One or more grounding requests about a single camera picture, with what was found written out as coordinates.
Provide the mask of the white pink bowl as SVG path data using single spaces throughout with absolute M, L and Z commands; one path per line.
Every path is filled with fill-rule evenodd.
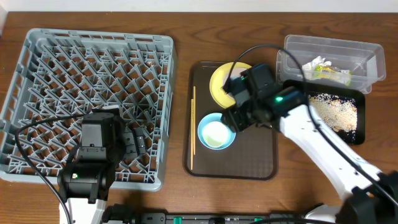
M 221 71 L 222 79 L 221 79 L 221 87 L 222 89 L 229 93 L 233 89 L 233 82 L 235 79 L 241 78 L 241 72 L 245 71 L 246 68 L 233 68 L 232 72 L 230 72 L 230 68 L 224 69 Z

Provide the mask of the pale green cup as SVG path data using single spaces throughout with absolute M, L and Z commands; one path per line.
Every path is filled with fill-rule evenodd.
M 211 148 L 219 148 L 229 139 L 229 131 L 220 121 L 212 121 L 206 124 L 201 134 L 204 142 Z

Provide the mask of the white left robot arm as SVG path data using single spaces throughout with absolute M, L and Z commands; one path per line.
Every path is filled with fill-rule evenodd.
M 146 151 L 144 138 L 126 127 L 118 106 L 94 109 L 83 116 L 81 139 L 57 177 L 61 204 L 73 223 L 139 223 L 128 206 L 107 206 L 109 189 L 124 159 Z

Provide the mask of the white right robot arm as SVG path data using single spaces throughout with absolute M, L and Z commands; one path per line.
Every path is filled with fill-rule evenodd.
M 235 106 L 222 115 L 234 132 L 271 123 L 296 143 L 326 175 L 343 205 L 336 213 L 318 207 L 294 223 L 397 223 L 397 172 L 383 174 L 365 161 L 316 114 L 300 90 L 234 87 Z

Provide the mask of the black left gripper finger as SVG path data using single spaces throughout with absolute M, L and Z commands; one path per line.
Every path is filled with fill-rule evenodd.
M 133 132 L 125 132 L 123 134 L 124 144 L 126 146 L 125 158 L 136 158 L 137 157 L 137 147 L 136 138 Z
M 145 153 L 146 152 L 146 144 L 144 133 L 141 128 L 134 128 L 134 136 L 136 138 L 136 147 L 138 153 Z

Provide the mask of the green yellow snack wrapper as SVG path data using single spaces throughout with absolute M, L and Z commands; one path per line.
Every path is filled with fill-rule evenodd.
M 317 65 L 313 72 L 314 79 L 327 79 L 349 86 L 352 73 L 350 70 L 341 70 L 334 66 Z

